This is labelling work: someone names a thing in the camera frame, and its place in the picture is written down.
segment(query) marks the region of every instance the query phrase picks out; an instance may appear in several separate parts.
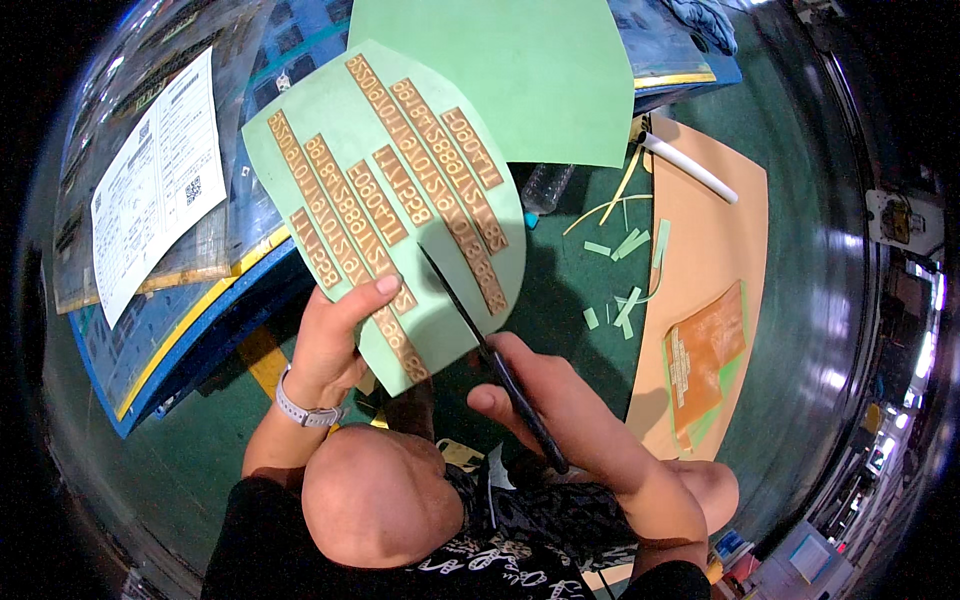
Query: gray watch strap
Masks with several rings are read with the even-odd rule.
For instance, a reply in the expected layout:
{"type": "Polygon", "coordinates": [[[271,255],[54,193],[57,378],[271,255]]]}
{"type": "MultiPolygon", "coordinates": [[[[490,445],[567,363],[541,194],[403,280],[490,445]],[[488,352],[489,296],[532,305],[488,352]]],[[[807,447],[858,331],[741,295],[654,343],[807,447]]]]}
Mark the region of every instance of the gray watch strap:
{"type": "Polygon", "coordinates": [[[290,419],[298,422],[300,427],[329,427],[340,422],[344,416],[344,410],[339,406],[333,408],[315,408],[306,410],[300,408],[290,401],[283,392],[283,380],[286,378],[290,365],[280,374],[280,380],[276,383],[276,405],[290,419]]]}

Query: plastic bottle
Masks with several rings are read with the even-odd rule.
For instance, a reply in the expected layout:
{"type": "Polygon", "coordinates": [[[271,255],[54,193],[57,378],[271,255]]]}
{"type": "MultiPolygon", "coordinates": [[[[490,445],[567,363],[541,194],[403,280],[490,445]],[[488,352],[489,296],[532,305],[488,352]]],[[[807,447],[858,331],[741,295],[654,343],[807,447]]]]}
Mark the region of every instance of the plastic bottle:
{"type": "Polygon", "coordinates": [[[520,192],[523,210],[537,216],[553,212],[570,181],[570,176],[573,175],[573,167],[572,164],[541,163],[537,165],[520,192]]]}

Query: barcode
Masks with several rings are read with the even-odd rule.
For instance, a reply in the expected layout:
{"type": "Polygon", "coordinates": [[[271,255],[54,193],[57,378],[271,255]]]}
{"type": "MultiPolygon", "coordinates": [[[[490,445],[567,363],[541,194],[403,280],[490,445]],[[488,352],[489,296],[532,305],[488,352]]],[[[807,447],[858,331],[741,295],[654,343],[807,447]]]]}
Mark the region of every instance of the barcode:
{"type": "Polygon", "coordinates": [[[198,175],[192,181],[187,183],[186,190],[184,191],[186,192],[186,205],[190,206],[193,201],[196,200],[197,196],[200,196],[200,176],[198,175]]]}

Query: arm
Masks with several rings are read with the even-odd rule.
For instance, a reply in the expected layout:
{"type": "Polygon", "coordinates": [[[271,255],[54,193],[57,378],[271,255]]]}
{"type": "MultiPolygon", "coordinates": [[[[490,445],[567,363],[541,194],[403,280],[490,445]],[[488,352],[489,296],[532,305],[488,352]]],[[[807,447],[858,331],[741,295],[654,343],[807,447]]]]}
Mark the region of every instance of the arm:
{"type": "MultiPolygon", "coordinates": [[[[350,290],[332,303],[315,288],[300,320],[292,367],[284,393],[300,408],[339,406],[367,363],[356,350],[353,330],[396,296],[402,278],[385,276],[350,290]]],[[[257,475],[295,488],[303,468],[326,439],[329,427],[301,427],[271,404],[247,443],[243,477],[257,475]]]]}
{"type": "MultiPolygon", "coordinates": [[[[564,456],[616,494],[639,537],[634,577],[674,560],[705,569],[704,514],[680,478],[639,443],[563,358],[535,354],[512,333],[494,334],[489,341],[514,370],[564,456]]],[[[540,451],[502,388],[477,386],[467,402],[540,451]]]]}

